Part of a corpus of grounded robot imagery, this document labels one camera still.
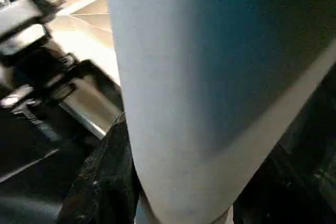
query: metal surface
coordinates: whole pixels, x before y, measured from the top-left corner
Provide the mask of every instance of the metal surface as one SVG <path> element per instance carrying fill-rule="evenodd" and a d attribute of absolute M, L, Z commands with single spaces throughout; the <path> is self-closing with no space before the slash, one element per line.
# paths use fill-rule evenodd
<path fill-rule="evenodd" d="M 1 99 L 0 104 L 3 108 L 9 109 L 13 107 L 18 101 L 32 93 L 34 89 L 29 85 L 23 85 L 14 90 L 11 94 Z"/>
<path fill-rule="evenodd" d="M 60 105 L 102 139 L 121 111 L 87 81 L 78 79 L 74 83 L 77 90 Z"/>
<path fill-rule="evenodd" d="M 335 6 L 109 0 L 134 163 L 161 223 L 229 209 L 335 62 Z"/>
<path fill-rule="evenodd" d="M 0 38 L 24 23 L 41 17 L 41 12 L 31 0 L 17 0 L 0 10 Z"/>
<path fill-rule="evenodd" d="M 44 27 L 34 24 L 0 44 L 0 54 L 13 55 L 46 35 Z"/>

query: dark cloth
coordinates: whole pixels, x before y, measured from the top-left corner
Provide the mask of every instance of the dark cloth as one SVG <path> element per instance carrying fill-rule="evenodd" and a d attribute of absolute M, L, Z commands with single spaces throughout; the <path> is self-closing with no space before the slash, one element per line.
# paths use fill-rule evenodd
<path fill-rule="evenodd" d="M 139 188 L 123 114 L 86 159 L 57 224 L 133 223 Z"/>

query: black fabric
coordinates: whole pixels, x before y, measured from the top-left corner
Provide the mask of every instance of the black fabric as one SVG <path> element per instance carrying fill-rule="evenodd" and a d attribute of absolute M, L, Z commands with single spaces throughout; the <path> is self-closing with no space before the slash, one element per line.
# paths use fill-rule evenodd
<path fill-rule="evenodd" d="M 57 223 L 133 223 L 139 188 L 123 114 L 86 159 Z"/>

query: chrome part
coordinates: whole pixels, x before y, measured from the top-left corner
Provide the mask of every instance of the chrome part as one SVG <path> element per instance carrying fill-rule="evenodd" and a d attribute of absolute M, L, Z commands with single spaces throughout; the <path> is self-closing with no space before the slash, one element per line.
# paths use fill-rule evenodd
<path fill-rule="evenodd" d="M 0 44 L 0 53 L 4 55 L 13 55 L 30 44 L 44 37 L 46 34 L 45 29 L 40 24 L 34 24 L 13 37 Z"/>
<path fill-rule="evenodd" d="M 0 101 L 2 107 L 9 109 L 33 91 L 29 85 L 23 85 Z"/>
<path fill-rule="evenodd" d="M 38 10 L 31 0 L 17 0 L 11 5 L 0 10 L 0 38 L 17 29 L 22 24 L 41 17 L 42 13 Z"/>
<path fill-rule="evenodd" d="M 0 10 L 10 5 L 10 0 L 0 0 Z"/>
<path fill-rule="evenodd" d="M 60 106 L 102 139 L 121 111 L 89 82 L 77 79 L 74 84 L 77 90 L 66 97 Z"/>

